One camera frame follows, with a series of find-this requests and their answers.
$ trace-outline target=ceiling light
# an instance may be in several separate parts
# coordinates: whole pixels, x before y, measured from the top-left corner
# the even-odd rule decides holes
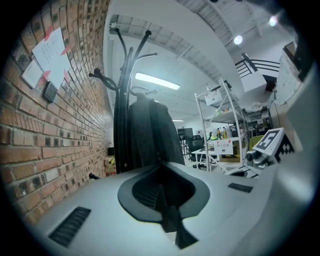
[[[149,82],[149,83],[153,83],[153,84],[160,85],[160,86],[165,86],[165,87],[168,87],[168,88],[171,88],[174,90],[178,90],[180,88],[180,85],[177,85],[173,82],[168,82],[166,80],[163,80],[163,79],[151,76],[151,75],[147,75],[147,74],[136,73],[135,79]]]
[[[237,35],[233,42],[236,44],[236,45],[240,45],[242,43],[242,36],[241,35]]]
[[[271,27],[274,27],[275,25],[277,25],[278,23],[278,19],[276,16],[272,16],[270,19],[269,19],[269,24]]]

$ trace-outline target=ceiling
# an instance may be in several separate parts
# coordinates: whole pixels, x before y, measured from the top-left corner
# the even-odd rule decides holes
[[[205,28],[207,32],[217,36],[219,44],[229,52],[239,47],[233,43],[234,36],[245,34],[262,36],[260,25],[269,20],[269,16],[263,9],[255,8],[246,2],[235,0],[220,0],[218,3],[211,3],[207,0],[176,0],[176,2],[183,6],[185,10],[191,11],[191,17],[202,22],[203,26],[201,28]],[[152,20],[153,22],[151,22],[151,16],[146,20],[141,15],[129,16],[124,15],[129,12],[119,14],[119,10],[122,9],[115,8],[115,10],[111,13],[109,22],[112,28],[108,36],[108,76],[118,81],[120,67],[124,61],[122,46],[115,35],[114,29],[119,28],[127,48],[132,46],[135,50],[145,31],[150,30],[152,35],[141,54],[157,52],[158,56],[139,60],[134,67],[133,77],[136,72],[141,72],[179,84],[181,88],[173,90],[135,79],[132,80],[132,85],[158,89],[158,93],[153,94],[152,97],[168,107],[173,119],[188,120],[198,117],[195,93],[204,92],[208,85],[214,88],[218,84],[219,78],[232,80],[231,75],[234,74],[229,75],[226,71],[235,69],[233,62],[228,60],[228,66],[225,66],[225,63],[224,66],[221,65],[221,62],[229,58],[230,55],[226,51],[223,54],[228,56],[219,56],[217,53],[221,52],[221,48],[216,49],[218,47],[216,41],[207,40],[195,43],[187,34],[182,36],[183,33],[174,26],[161,25],[160,21],[154,22]],[[212,54],[210,50],[204,51],[201,47],[201,45],[204,45],[203,43],[216,52]],[[236,82],[231,84],[233,91],[236,88],[235,84]],[[111,96],[110,99],[111,103],[114,104],[114,100],[112,101],[114,96]],[[212,114],[213,109],[204,107],[203,110],[205,117]]]

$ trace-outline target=white ceiling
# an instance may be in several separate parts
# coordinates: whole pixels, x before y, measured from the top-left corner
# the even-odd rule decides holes
[[[128,5],[129,0],[114,1],[119,6],[112,8],[112,17],[110,23],[115,23],[116,27],[120,29],[127,48],[133,47],[137,49],[141,38],[144,36],[146,30],[151,30],[152,35],[149,37],[141,54],[150,54],[157,52],[158,56],[144,58],[139,60],[133,71],[141,72],[151,76],[155,76],[176,84],[181,88],[173,90],[156,84],[146,83],[133,79],[132,85],[140,85],[148,88],[158,89],[157,94],[152,96],[157,101],[165,104],[168,107],[169,113],[173,119],[188,120],[198,117],[198,108],[195,101],[195,93],[202,93],[207,84],[212,88],[216,86],[218,79],[222,77],[227,79],[235,92],[237,89],[243,90],[243,86],[239,75],[235,69],[232,59],[227,51],[232,51],[238,48],[232,40],[236,35],[261,34],[260,25],[267,22],[269,16],[261,9],[252,7],[246,2],[237,2],[235,0],[219,0],[218,3],[211,3],[207,0],[176,0],[178,6],[174,7],[189,10],[192,20],[189,22],[201,23],[198,25],[199,30],[205,30],[206,36],[199,36],[196,28],[188,33],[183,33],[177,29],[177,26],[166,25],[163,20],[156,19],[155,10],[153,14],[144,15],[139,13],[132,15],[138,11],[131,11],[134,6]],[[159,11],[161,3],[170,2],[169,0],[155,1],[155,0],[137,0],[134,3],[139,5],[139,2],[144,7],[153,2],[158,7]],[[168,21],[172,17],[168,17],[169,11],[165,12],[162,19]],[[174,17],[175,23],[188,24],[188,20],[181,22],[182,17],[177,15]],[[120,67],[124,61],[124,53],[121,43],[114,32],[110,31],[108,38],[108,76],[116,82],[119,80]],[[203,108],[204,116],[212,113],[210,107]]]

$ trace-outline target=white shelving unit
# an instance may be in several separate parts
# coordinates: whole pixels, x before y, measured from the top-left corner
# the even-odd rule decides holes
[[[218,90],[222,88],[225,92],[225,96],[222,100],[222,102],[218,103],[218,105],[213,105],[214,108],[218,109],[218,111],[215,113],[215,115],[210,119],[210,120],[204,120],[203,114],[202,114],[202,109],[200,106],[200,102],[203,102],[201,98],[204,98],[207,94],[214,92],[215,90]],[[226,169],[227,167],[229,168],[238,168],[243,166],[245,162],[245,155],[248,150],[248,129],[247,129],[247,122],[246,119],[243,115],[243,112],[238,105],[237,100],[232,96],[227,84],[220,78],[219,79],[219,86],[214,88],[214,89],[207,89],[207,91],[201,93],[201,94],[194,94],[195,100],[198,106],[199,110],[199,115],[200,115],[200,120],[202,123],[202,129],[203,129],[203,139],[204,139],[204,147],[205,147],[205,156],[206,156],[206,170],[207,172],[210,171],[210,162],[213,162],[214,165],[220,166],[225,172],[228,170]],[[220,110],[228,109],[228,112],[223,112],[220,114],[217,114]],[[240,126],[239,126],[239,121],[242,121],[243,123],[243,128],[244,132],[241,134],[240,132]],[[232,140],[232,141],[239,141],[239,151],[240,151],[240,161],[239,163],[237,162],[220,162],[220,158],[217,157],[216,159],[213,158],[213,153],[208,151],[208,144],[214,143],[214,140],[209,140],[207,141],[206,138],[206,129],[208,128],[209,124],[211,122],[214,123],[224,123],[224,124],[233,124],[235,123],[236,125],[236,130],[237,130],[237,137],[231,137],[227,138],[227,140]],[[246,146],[243,148],[243,140],[246,141]]]

